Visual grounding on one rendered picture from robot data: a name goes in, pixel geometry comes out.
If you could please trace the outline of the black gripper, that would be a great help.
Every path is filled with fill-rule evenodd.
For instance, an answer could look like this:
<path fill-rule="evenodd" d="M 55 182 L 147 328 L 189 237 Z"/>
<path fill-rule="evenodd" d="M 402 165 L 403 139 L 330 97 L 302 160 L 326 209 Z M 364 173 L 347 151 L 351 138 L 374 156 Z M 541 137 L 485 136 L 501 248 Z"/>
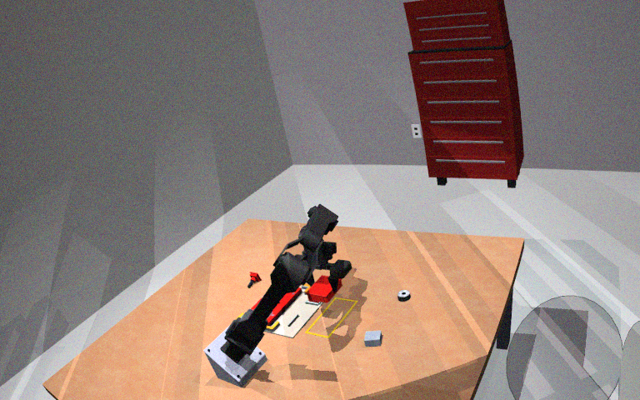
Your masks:
<path fill-rule="evenodd" d="M 336 292 L 338 287 L 339 278 L 344 278 L 347 273 L 352 269 L 352 265 L 348 260 L 338 259 L 335 263 L 328 262 L 329 256 L 326 254 L 325 249 L 328 247 L 326 243 L 324 243 L 318 249 L 318 265 L 315 269 L 317 270 L 328 270 L 330 271 L 330 275 L 327 278 L 330 282 L 330 285 L 334 292 Z M 299 258 L 303 262 L 312 268 L 312 254 L 313 251 L 304 249 L 302 254 L 296 254 L 295 257 Z M 307 284 L 311 287 L 314 284 L 314 277 L 311 274 L 310 278 L 307 280 Z"/>

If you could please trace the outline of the light blue block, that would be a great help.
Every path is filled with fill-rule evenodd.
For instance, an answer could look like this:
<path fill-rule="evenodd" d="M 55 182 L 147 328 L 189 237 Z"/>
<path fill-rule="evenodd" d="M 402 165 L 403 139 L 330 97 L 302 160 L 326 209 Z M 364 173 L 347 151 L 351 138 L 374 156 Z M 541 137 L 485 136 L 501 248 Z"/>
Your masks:
<path fill-rule="evenodd" d="M 382 344 L 383 336 L 381 330 L 366 332 L 364 344 L 365 347 L 380 347 Z"/>

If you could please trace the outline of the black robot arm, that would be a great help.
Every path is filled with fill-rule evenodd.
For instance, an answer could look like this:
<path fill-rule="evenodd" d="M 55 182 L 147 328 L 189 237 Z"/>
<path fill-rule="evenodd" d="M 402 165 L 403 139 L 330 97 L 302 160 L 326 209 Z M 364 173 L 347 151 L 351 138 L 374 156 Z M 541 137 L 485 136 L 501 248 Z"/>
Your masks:
<path fill-rule="evenodd" d="M 338 215 L 322 204 L 311 207 L 307 214 L 310 218 L 307 225 L 301 228 L 298 239 L 286 244 L 273 264 L 275 268 L 270 274 L 272 281 L 270 288 L 264 293 L 255 309 L 249 308 L 242 317 L 233 320 L 225 332 L 224 339 L 227 341 L 220 349 L 235 363 L 239 363 L 245 354 L 251 356 L 254 352 L 265 335 L 263 332 L 268 326 L 268 316 L 283 299 L 284 294 L 296 292 L 313 274 L 318 265 L 318 249 L 326 243 L 325 251 L 330 260 L 333 254 L 337 253 L 337 244 L 324 242 L 323 236 L 328 235 L 329 231 L 332 232 L 337 226 Z M 285 252 L 286 249 L 295 247 L 299 243 L 304 249 L 312 251 L 312 268 L 290 252 Z"/>

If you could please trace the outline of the black toy tyre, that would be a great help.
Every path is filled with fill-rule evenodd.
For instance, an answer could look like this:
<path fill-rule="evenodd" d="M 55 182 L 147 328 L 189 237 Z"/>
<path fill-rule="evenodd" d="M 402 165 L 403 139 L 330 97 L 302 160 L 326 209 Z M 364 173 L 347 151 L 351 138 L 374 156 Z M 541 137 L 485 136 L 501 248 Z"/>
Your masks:
<path fill-rule="evenodd" d="M 410 292 L 408 290 L 402 290 L 398 292 L 397 296 L 398 296 L 397 300 L 404 303 L 410 299 Z"/>

